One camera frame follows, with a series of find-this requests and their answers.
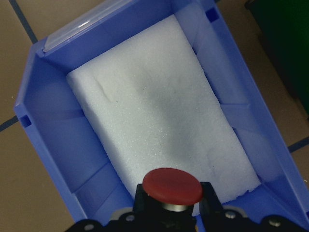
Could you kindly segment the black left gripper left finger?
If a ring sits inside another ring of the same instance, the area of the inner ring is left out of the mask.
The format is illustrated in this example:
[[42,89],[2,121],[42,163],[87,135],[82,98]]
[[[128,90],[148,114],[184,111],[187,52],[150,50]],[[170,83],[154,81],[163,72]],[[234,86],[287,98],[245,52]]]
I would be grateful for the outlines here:
[[133,213],[136,215],[149,216],[149,196],[145,192],[142,184],[138,184],[136,187],[135,199],[133,204]]

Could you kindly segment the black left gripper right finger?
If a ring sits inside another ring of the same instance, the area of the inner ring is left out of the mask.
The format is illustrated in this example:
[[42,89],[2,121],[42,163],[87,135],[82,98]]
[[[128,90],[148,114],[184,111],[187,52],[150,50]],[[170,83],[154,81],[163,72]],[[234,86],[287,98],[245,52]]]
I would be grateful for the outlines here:
[[199,212],[202,217],[210,217],[221,214],[223,206],[210,182],[200,182],[202,187],[202,199],[199,203]]

